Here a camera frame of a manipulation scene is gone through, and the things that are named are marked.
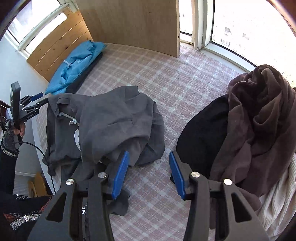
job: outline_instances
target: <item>white button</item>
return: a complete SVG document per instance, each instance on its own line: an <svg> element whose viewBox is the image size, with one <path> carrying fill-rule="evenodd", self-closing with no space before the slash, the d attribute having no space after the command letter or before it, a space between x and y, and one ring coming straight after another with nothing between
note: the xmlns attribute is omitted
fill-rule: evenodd
<svg viewBox="0 0 296 241"><path fill-rule="evenodd" d="M24 219L25 219L27 222L30 220L30 218L29 218L27 215L24 216Z"/></svg>

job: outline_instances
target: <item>blue garment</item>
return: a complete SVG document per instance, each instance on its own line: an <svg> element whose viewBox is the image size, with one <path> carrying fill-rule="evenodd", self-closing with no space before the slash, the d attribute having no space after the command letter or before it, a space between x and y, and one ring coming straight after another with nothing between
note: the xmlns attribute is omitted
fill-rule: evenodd
<svg viewBox="0 0 296 241"><path fill-rule="evenodd" d="M95 60L106 47L102 42L90 40L77 46L59 66L44 94L65 93L66 88Z"/></svg>

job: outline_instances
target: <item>white ribbed fabric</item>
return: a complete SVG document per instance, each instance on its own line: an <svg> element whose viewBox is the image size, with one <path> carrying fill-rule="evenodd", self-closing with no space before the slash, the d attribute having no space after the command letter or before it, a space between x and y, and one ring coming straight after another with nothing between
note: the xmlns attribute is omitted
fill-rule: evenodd
<svg viewBox="0 0 296 241"><path fill-rule="evenodd" d="M276 185L266 194L258 218L272 239L287 227L296 212L296 156Z"/></svg>

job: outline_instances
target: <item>black sleeve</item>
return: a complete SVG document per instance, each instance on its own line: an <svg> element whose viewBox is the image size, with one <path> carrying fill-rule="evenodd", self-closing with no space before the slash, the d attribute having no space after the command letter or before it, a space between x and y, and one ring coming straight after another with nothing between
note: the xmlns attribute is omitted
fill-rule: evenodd
<svg viewBox="0 0 296 241"><path fill-rule="evenodd" d="M3 145L0 146L0 191L12 194L15 184L15 164L17 155L9 155Z"/></svg>

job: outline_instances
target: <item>checkered fabric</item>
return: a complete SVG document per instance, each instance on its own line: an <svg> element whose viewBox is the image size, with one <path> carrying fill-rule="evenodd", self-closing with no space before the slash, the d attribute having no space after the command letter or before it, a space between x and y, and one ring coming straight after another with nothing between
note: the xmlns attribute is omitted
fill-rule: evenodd
<svg viewBox="0 0 296 241"><path fill-rule="evenodd" d="M94 96L123 85L157 103L165 123L165 152L146 167L129 168L124 188L130 191L124 217L111 215L115 240L183 240L190 201L182 201L169 181L169 153L188 121L217 97L237 72L191 47L180 46L175 58L155 51L108 44L78 94ZM46 148L46 107L37 116L42 148Z"/></svg>

